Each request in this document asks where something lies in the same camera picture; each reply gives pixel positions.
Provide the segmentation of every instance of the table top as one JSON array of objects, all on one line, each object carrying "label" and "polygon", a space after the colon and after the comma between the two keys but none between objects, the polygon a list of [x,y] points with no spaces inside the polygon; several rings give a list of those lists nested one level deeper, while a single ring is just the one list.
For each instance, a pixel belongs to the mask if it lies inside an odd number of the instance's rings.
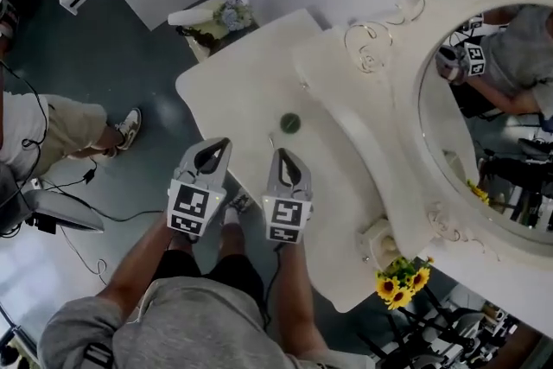
[{"label": "table top", "polygon": [[[290,149],[306,163],[315,208],[304,233],[309,276],[345,312],[374,291],[374,271],[357,252],[354,234],[383,207],[354,147],[300,84],[291,49],[320,32],[309,13],[299,10],[189,69],[176,81],[176,90],[203,137],[232,140],[229,171],[257,201],[266,189],[273,156],[270,135],[277,147]],[[295,135],[279,129],[285,112],[302,120]]]}]

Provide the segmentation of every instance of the gray floor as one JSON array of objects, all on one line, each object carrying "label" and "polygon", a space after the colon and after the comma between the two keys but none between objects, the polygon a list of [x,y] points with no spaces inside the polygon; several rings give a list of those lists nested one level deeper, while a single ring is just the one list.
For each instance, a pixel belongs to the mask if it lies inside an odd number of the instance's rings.
[{"label": "gray floor", "polygon": [[[200,140],[193,116],[175,91],[176,78],[195,59],[172,28],[162,25],[149,32],[123,0],[89,0],[78,16],[67,13],[57,0],[42,0],[32,20],[22,25],[8,62],[39,92],[102,104],[112,122],[124,118],[131,107],[139,106],[143,111],[143,129],[132,149],[100,163],[96,178],[89,185],[79,184],[68,191],[119,217],[165,207],[173,168],[184,150]],[[21,86],[15,87],[24,91]],[[48,178],[58,185],[76,181],[91,166],[87,160],[65,160],[48,172]],[[236,183],[229,179],[228,184],[231,194]],[[90,263],[97,258],[108,262],[109,277],[153,219],[145,215],[119,224],[105,219],[104,234],[71,232],[71,238]],[[214,263],[218,225],[212,223],[206,237],[196,246],[202,270],[208,270]],[[272,245],[263,241],[260,211],[250,213],[244,225],[252,262],[268,283],[276,260]],[[25,235],[42,236],[40,239],[47,235],[29,233],[31,228],[27,227],[23,230],[26,234],[19,240],[11,240],[11,245],[23,242]],[[81,276],[95,278],[86,273],[75,256],[69,257],[74,260],[73,266],[79,266]],[[445,296],[454,286],[438,271],[431,282],[439,296]],[[37,339],[45,321],[65,301],[64,297],[68,299],[88,290],[84,283],[79,290],[67,289],[60,300],[44,304],[46,308],[38,309],[40,313],[34,312],[35,317],[20,315],[20,323]],[[2,287],[0,302],[5,304]],[[330,302],[318,295],[315,306],[318,324],[331,347],[368,353],[356,332],[363,332],[380,345],[391,339],[387,311],[376,296],[346,315],[338,314]]]}]

